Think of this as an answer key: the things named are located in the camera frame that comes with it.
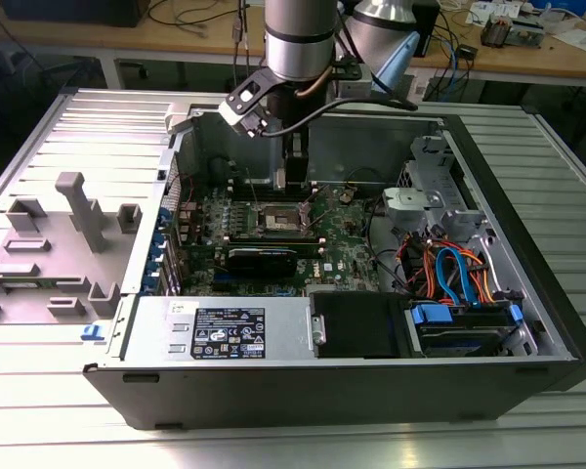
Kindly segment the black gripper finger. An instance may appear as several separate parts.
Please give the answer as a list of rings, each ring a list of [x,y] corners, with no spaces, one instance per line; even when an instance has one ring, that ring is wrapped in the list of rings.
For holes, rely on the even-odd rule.
[[[304,152],[288,152],[284,158],[285,188],[300,190],[307,181],[309,158]]]

